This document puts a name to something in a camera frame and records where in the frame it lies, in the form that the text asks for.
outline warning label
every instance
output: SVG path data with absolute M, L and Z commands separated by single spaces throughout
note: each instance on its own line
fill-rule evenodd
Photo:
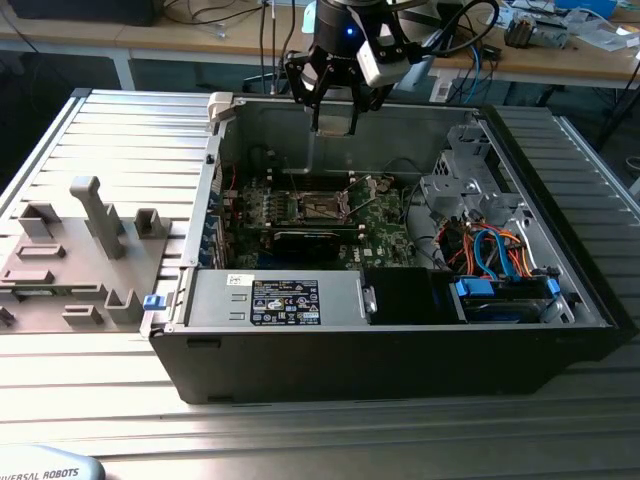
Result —
M 318 281 L 254 281 L 251 323 L 257 326 L 320 325 Z

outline aluminum extrusion table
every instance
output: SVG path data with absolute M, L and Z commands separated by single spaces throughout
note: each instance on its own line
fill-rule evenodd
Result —
M 174 220 L 157 281 L 168 291 L 208 135 L 206 103 L 119 91 L 70 99 L 0 198 L 0 255 L 16 242 L 26 201 L 80 215 L 66 188 L 96 174 L 122 215 L 148 205 Z M 137 334 L 0 335 L 0 371 L 0 444 L 93 455 L 111 479 L 640 476 L 638 341 L 515 398 L 191 406 Z

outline barcode sticker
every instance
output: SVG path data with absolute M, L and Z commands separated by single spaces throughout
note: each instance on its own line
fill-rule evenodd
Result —
M 227 275 L 227 285 L 232 287 L 250 287 L 253 284 L 255 275 L 246 273 L 230 273 Z

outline electronic equipment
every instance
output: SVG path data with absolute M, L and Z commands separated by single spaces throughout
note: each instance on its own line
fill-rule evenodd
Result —
M 564 48 L 568 40 L 569 30 L 562 20 L 520 11 L 514 12 L 504 32 L 504 43 L 514 48 L 526 48 L 529 45 Z
M 637 333 L 572 195 L 640 209 L 547 110 L 387 103 L 349 138 L 291 100 L 209 112 L 175 290 L 144 302 L 185 401 L 528 393 Z
M 480 3 L 493 8 L 487 27 L 475 39 L 448 48 L 458 20 Z M 342 122 L 340 128 L 331 122 L 332 134 L 353 135 L 359 114 L 379 110 L 411 65 L 468 47 L 489 32 L 499 14 L 495 0 L 472 0 L 453 8 L 443 5 L 438 9 L 441 18 L 425 13 L 423 7 L 427 4 L 429 0 L 393 4 L 386 0 L 317 1 L 308 53 L 289 53 L 283 65 L 293 99 L 312 112 L 313 131 L 324 129 L 320 105 L 329 89 L 348 89 L 353 100 L 349 121 Z M 441 19 L 448 21 L 441 26 Z M 401 21 L 405 26 L 417 21 L 427 28 L 421 28 L 420 34 L 410 39 Z
M 163 0 L 9 0 L 20 18 L 83 20 L 150 26 Z

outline workbench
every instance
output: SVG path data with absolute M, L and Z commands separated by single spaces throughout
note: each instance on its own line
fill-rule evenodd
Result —
M 23 20 L 3 0 L 0 5 L 11 22 L 42 53 L 85 55 L 110 58 L 116 68 L 121 88 L 135 90 L 130 61 L 152 59 L 167 61 L 226 63 L 259 65 L 258 31 L 259 12 L 225 21 L 226 38 L 219 38 L 203 27 L 180 25 L 166 18 L 159 18 L 153 27 L 133 27 L 119 24 L 55 20 Z M 177 4 L 172 14 L 188 21 L 186 6 Z M 215 5 L 212 0 L 193 0 L 193 9 Z M 204 14 L 202 19 L 219 18 L 254 4 L 238 1 L 234 6 Z M 472 10 L 472 21 L 486 18 L 487 10 Z M 306 50 L 300 32 L 303 9 L 296 12 L 296 29 L 289 44 L 291 49 Z M 290 28 L 291 13 L 288 7 L 277 8 L 276 52 L 284 43 Z M 614 14 L 613 22 L 640 22 L 637 12 L 621 9 Z M 265 63 L 271 60 L 271 22 L 265 22 Z M 563 50 L 542 47 L 513 49 L 506 47 L 503 30 L 494 29 L 486 38 L 502 48 L 500 60 L 493 78 L 510 82 L 528 82 L 548 85 L 576 85 L 603 88 L 624 88 L 636 66 L 637 49 L 624 49 L 609 53 L 572 37 Z M 27 45 L 0 17 L 0 50 L 29 52 Z M 432 101 L 444 101 L 451 81 L 464 76 L 471 67 L 466 52 L 451 58 L 436 59 L 429 75 L 436 77 L 431 95 Z
M 172 218 L 156 291 L 174 289 L 207 100 L 77 92 L 0 197 L 0 255 L 27 201 L 84 215 L 68 186 L 97 175 L 120 215 L 150 206 Z M 576 365 L 531 396 L 192 406 L 139 334 L 0 334 L 0 444 L 96 456 L 118 480 L 637 478 L 639 347 Z

